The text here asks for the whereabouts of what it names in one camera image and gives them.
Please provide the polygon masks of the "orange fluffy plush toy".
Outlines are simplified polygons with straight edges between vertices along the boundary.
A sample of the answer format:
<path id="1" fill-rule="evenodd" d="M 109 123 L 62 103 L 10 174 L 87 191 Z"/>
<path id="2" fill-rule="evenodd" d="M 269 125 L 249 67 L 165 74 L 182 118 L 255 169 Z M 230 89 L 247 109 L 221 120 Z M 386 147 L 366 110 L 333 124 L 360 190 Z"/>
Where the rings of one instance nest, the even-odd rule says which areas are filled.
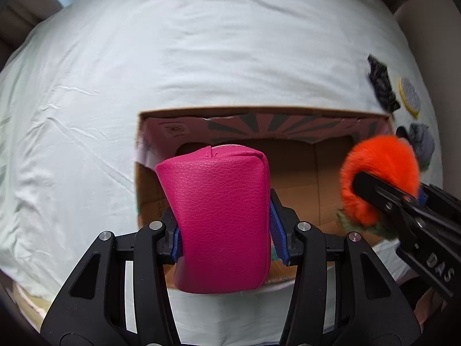
<path id="1" fill-rule="evenodd" d="M 343 208 L 338 222 L 346 232 L 386 240 L 410 240 L 418 227 L 412 217 L 420 190 L 420 169 L 404 138 L 377 135 L 347 154 L 339 173 Z"/>

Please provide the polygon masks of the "grey fluffy plush item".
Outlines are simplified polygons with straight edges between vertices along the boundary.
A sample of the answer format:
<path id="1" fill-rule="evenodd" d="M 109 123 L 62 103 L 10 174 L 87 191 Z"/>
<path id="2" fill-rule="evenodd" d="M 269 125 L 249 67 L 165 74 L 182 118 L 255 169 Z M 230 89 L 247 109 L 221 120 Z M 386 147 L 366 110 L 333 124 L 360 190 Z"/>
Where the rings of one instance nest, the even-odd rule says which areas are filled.
<path id="1" fill-rule="evenodd" d="M 429 127 L 422 123 L 411 123 L 408 129 L 408 138 L 420 169 L 426 170 L 435 150 L 435 140 Z"/>

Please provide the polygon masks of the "pink leather zip pouch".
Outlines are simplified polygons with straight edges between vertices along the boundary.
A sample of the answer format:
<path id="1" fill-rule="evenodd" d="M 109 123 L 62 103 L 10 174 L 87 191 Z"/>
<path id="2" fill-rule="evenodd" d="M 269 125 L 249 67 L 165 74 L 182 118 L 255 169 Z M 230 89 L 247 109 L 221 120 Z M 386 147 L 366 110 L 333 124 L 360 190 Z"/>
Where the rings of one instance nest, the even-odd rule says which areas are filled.
<path id="1" fill-rule="evenodd" d="M 194 294 L 260 287 L 270 272 L 270 168 L 239 144 L 207 146 L 155 167 L 183 254 L 173 282 Z"/>

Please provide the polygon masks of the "black small cloth item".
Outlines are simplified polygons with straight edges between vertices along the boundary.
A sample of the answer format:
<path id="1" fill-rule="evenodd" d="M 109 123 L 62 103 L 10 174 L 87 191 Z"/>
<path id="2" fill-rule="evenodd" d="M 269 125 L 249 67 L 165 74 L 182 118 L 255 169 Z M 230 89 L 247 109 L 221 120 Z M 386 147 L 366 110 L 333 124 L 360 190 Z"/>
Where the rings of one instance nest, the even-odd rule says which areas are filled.
<path id="1" fill-rule="evenodd" d="M 395 136 L 399 139 L 405 139 L 406 141 L 410 142 L 408 131 L 404 126 L 400 126 L 396 129 Z"/>

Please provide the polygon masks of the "brown cardboard box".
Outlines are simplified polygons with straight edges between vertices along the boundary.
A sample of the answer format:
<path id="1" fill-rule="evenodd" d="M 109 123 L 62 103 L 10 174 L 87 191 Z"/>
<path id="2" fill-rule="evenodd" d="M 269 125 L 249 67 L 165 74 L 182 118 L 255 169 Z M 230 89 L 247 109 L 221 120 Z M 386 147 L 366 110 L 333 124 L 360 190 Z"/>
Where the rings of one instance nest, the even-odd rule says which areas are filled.
<path id="1" fill-rule="evenodd" d="M 144 111 L 139 115 L 135 178 L 138 224 L 168 207 L 154 167 L 207 145 L 242 144 L 263 152 L 271 186 L 299 219 L 344 235 L 339 171 L 353 145 L 391 134 L 388 116 L 309 108 L 225 107 Z"/>

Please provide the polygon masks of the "yellow grey round sponge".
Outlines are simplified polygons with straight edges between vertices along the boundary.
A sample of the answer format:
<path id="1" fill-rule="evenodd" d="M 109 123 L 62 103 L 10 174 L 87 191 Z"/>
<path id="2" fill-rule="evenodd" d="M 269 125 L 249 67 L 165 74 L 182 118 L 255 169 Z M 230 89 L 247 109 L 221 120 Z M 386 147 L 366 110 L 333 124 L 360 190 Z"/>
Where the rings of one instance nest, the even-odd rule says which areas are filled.
<path id="1" fill-rule="evenodd" d="M 420 96 L 411 81 L 406 77 L 401 77 L 398 81 L 398 91 L 403 104 L 409 114 L 418 119 L 420 114 Z"/>

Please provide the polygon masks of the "black patterned scrunchie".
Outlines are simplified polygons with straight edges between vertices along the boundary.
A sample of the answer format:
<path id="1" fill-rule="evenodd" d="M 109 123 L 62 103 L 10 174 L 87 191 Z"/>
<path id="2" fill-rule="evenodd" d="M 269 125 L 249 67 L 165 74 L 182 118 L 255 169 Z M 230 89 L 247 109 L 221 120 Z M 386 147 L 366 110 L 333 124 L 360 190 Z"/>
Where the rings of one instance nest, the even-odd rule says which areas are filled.
<path id="1" fill-rule="evenodd" d="M 367 61 L 370 65 L 368 77 L 381 108 L 387 113 L 393 113 L 400 109 L 401 105 L 396 98 L 388 76 L 388 67 L 371 54 L 368 55 Z"/>

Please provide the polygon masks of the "light green bed sheet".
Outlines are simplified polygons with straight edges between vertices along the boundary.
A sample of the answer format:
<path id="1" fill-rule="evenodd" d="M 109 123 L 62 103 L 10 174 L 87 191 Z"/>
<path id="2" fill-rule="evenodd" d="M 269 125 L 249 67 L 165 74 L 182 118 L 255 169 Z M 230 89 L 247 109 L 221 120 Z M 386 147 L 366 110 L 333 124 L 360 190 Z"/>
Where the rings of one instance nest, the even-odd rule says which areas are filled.
<path id="1" fill-rule="evenodd" d="M 370 54 L 388 67 L 393 113 L 375 97 Z M 420 96 L 418 119 L 401 77 Z M 420 186 L 443 182 L 431 97 L 381 0 L 77 0 L 34 28 L 1 72 L 1 269 L 23 296 L 49 303 L 35 342 L 51 345 L 41 325 L 100 233 L 163 216 L 138 224 L 140 113 L 225 107 L 381 114 L 393 130 L 383 135 L 425 124 L 435 150 Z M 398 284 L 409 267 L 397 240 L 361 235 Z M 280 345 L 297 269 L 272 237 L 270 272 L 253 290 L 181 291 L 177 261 L 163 269 L 179 345 Z"/>

